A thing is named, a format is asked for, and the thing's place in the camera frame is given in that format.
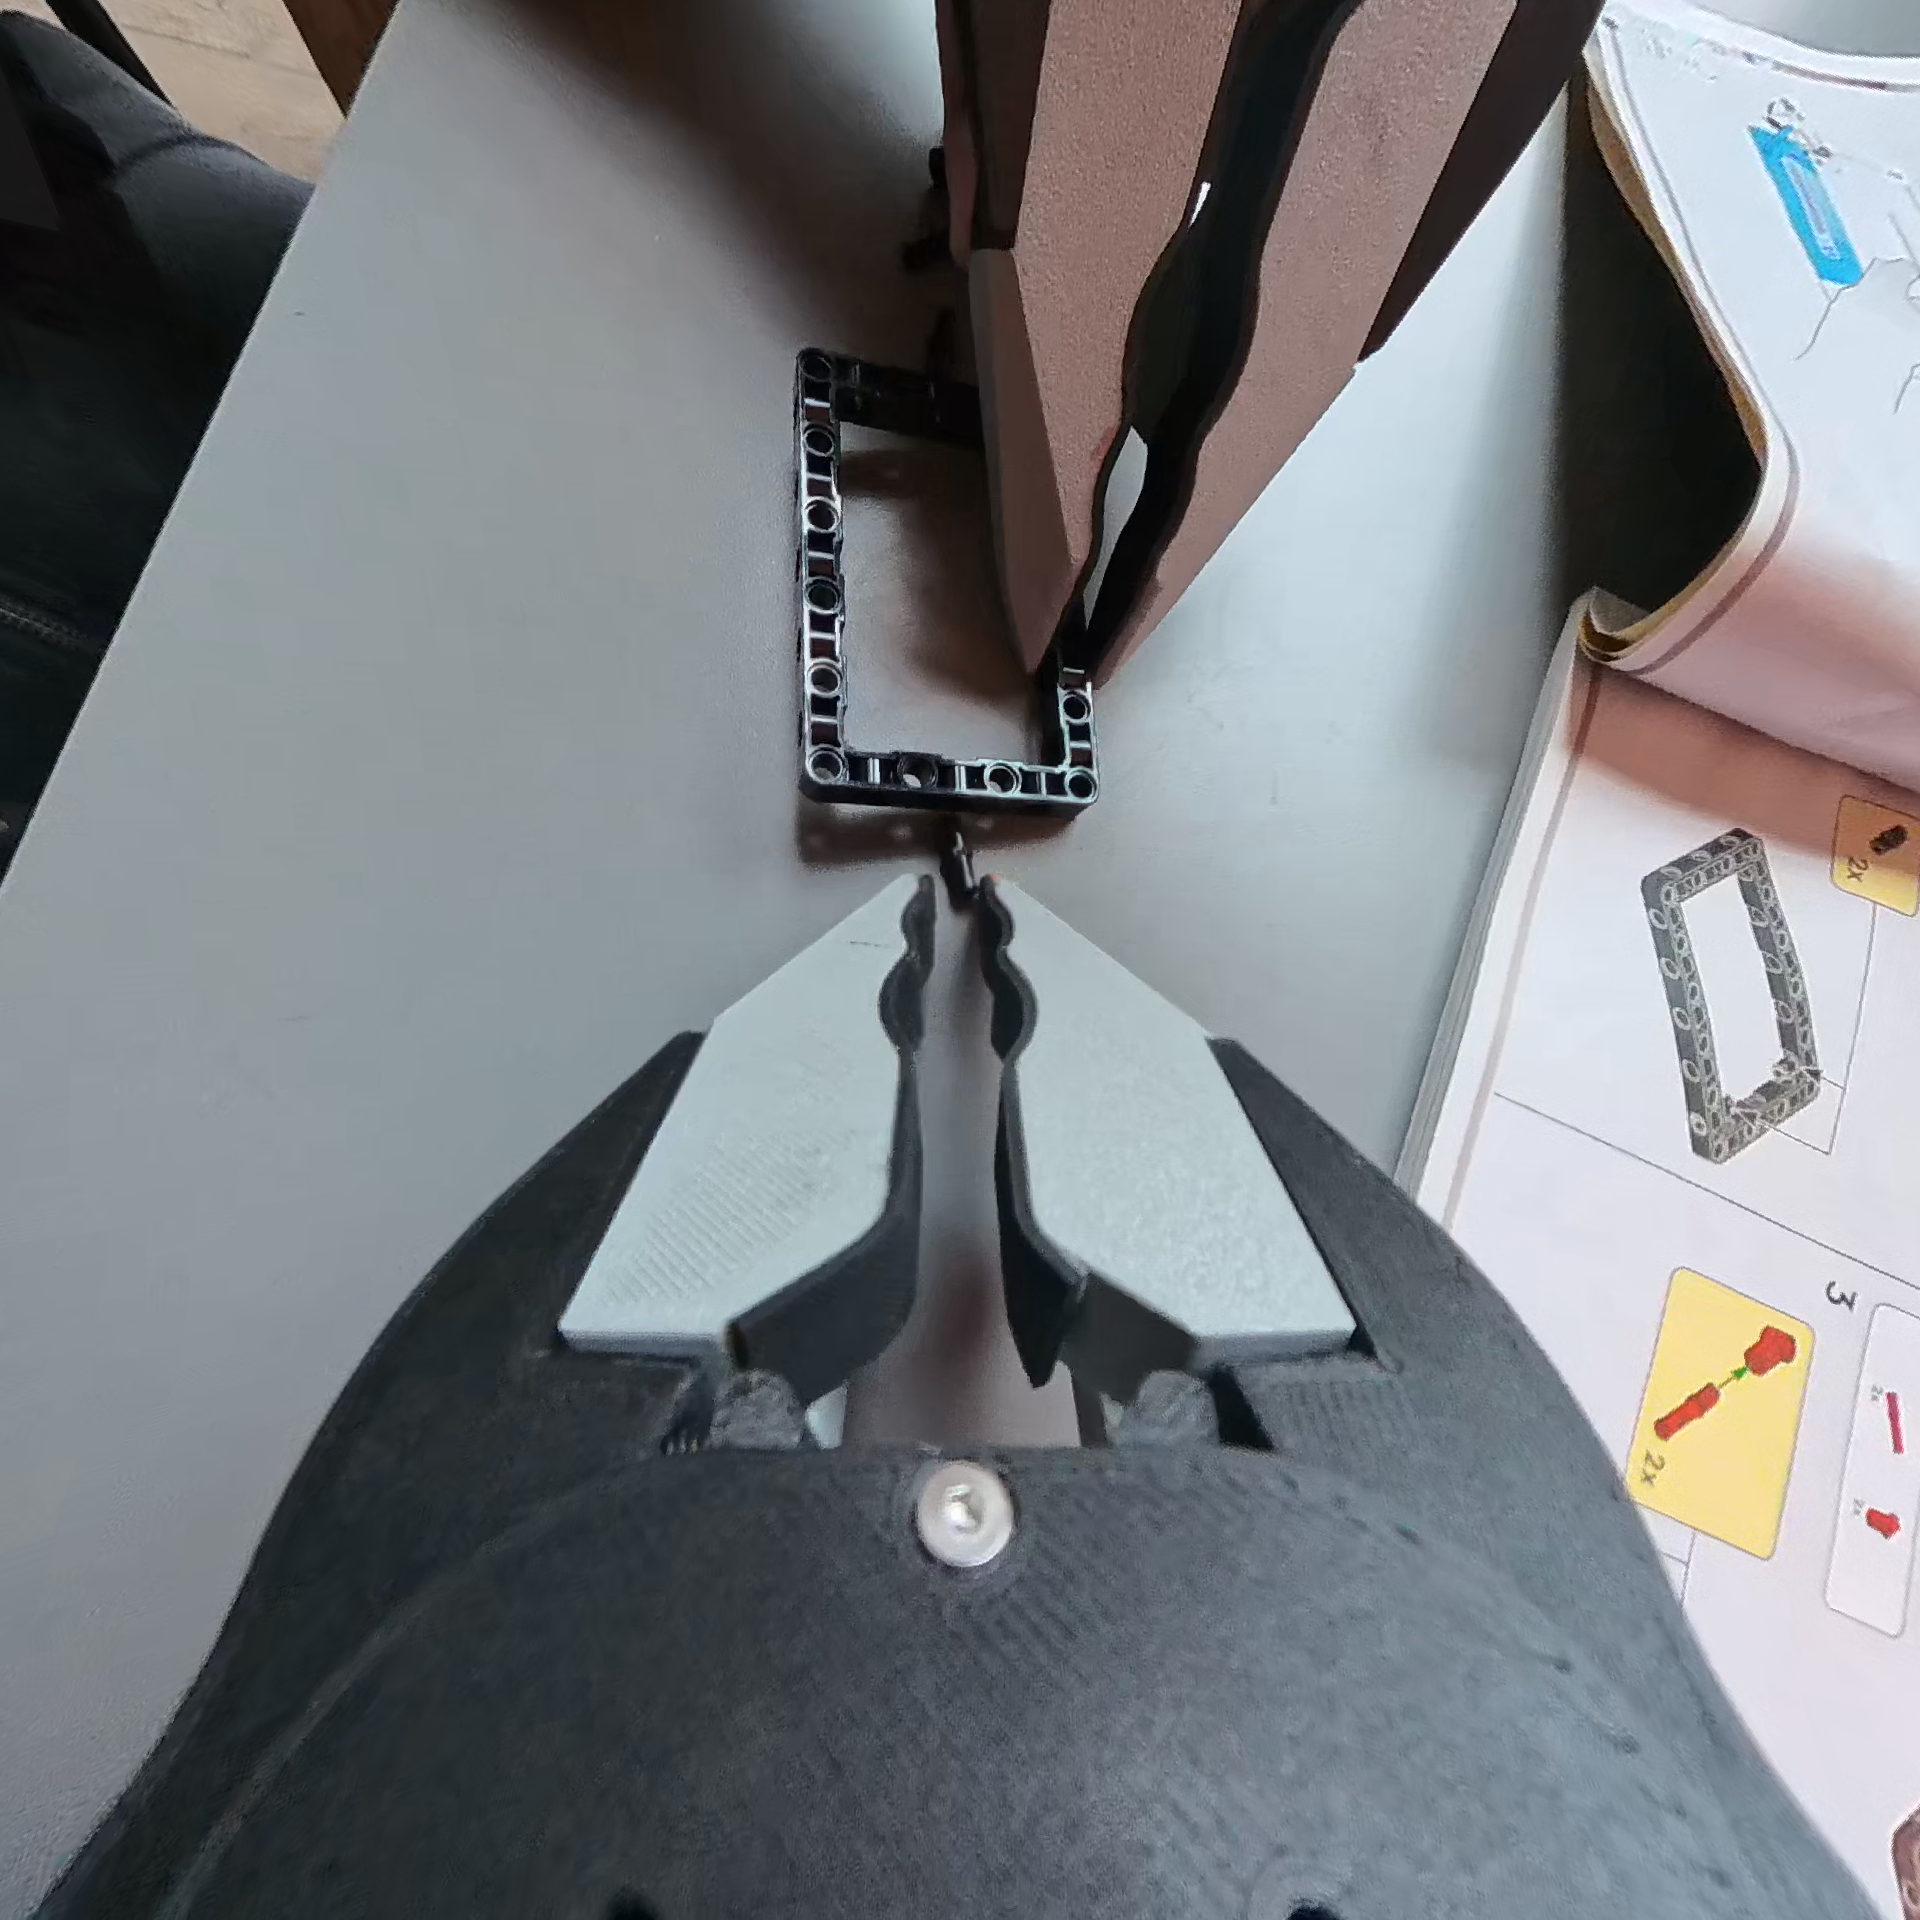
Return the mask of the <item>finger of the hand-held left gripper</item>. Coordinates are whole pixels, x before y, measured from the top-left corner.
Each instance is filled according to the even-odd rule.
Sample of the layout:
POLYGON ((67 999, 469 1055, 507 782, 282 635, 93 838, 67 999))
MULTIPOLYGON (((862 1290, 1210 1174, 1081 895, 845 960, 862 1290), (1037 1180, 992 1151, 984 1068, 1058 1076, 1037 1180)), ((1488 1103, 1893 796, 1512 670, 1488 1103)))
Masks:
POLYGON ((963 5, 963 270, 1000 604, 1037 670, 1096 548, 1125 352, 1238 3, 963 5))
POLYGON ((1512 5, 1312 5, 1265 38, 1200 218, 1191 343, 1088 622, 1111 676, 1344 391, 1512 5))

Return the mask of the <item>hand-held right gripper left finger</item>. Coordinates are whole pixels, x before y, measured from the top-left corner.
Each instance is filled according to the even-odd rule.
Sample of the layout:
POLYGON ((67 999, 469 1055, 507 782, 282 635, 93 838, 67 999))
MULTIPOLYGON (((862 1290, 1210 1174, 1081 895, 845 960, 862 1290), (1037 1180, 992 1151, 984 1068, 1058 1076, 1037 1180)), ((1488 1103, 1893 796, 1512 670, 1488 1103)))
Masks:
POLYGON ((934 927, 934 879, 889 879, 710 1024, 560 1317, 574 1351, 840 1388, 893 1344, 934 927))

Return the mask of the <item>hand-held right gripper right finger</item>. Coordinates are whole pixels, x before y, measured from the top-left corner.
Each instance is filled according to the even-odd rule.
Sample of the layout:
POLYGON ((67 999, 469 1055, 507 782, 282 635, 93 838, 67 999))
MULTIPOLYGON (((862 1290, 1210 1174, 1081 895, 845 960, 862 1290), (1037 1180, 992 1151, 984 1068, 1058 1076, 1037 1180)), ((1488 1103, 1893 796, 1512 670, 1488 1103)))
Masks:
POLYGON ((1005 1322, 1031 1384, 1317 1359, 1358 1324, 1221 1062, 1169 999, 1008 879, 978 882, 998 1059, 1005 1322))

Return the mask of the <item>black rectangular lego frame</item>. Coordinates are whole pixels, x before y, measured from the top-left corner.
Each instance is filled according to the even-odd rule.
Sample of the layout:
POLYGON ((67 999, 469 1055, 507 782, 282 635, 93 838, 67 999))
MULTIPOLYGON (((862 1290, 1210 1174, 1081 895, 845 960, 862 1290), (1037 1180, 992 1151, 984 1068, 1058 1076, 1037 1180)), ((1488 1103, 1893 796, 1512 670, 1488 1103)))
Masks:
POLYGON ((800 794, 859 808, 928 808, 1069 818, 1098 794, 1094 686, 1050 646, 1034 675, 1039 756, 952 758, 922 750, 859 750, 847 735, 847 580, 843 428, 981 450, 975 387, 885 367, 821 348, 795 362, 800 794))

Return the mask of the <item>lego instruction booklet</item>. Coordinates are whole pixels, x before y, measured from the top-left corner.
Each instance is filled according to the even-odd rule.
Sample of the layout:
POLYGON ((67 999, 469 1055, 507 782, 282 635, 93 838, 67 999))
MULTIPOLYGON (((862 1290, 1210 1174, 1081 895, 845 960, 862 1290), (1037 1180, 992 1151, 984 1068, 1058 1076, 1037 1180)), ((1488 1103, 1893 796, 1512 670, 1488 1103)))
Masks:
POLYGON ((1915 1916, 1915 54, 1606 5, 1567 613, 1399 1178, 1915 1916))

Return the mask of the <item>black zippered fabric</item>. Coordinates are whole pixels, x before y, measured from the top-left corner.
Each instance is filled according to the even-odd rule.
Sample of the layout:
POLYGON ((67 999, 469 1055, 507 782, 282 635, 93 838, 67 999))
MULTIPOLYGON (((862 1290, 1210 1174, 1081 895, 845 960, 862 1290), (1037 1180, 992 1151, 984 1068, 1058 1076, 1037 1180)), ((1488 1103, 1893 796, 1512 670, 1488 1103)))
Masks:
POLYGON ((64 22, 7 10, 1 78, 8 864, 312 187, 64 22))

